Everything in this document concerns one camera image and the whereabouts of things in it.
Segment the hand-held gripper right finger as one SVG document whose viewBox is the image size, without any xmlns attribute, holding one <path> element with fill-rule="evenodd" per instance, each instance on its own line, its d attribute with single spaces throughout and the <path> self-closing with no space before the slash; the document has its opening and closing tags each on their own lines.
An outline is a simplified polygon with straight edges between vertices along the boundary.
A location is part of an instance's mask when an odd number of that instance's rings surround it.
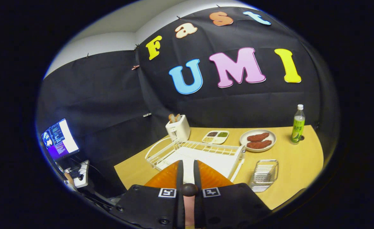
<svg viewBox="0 0 374 229">
<path fill-rule="evenodd" d="M 232 184 L 205 163 L 193 164 L 196 229 L 249 229 L 271 214 L 267 205 L 245 183 Z"/>
</svg>

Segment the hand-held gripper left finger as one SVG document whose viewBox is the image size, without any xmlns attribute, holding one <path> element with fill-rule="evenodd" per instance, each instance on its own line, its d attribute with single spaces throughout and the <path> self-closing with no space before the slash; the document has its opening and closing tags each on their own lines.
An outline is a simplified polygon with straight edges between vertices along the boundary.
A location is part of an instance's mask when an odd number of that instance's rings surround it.
<svg viewBox="0 0 374 229">
<path fill-rule="evenodd" d="M 181 193 L 183 161 L 167 168 L 175 168 L 175 188 L 132 185 L 115 206 L 117 216 L 143 229 L 184 229 L 185 207 Z"/>
</svg>

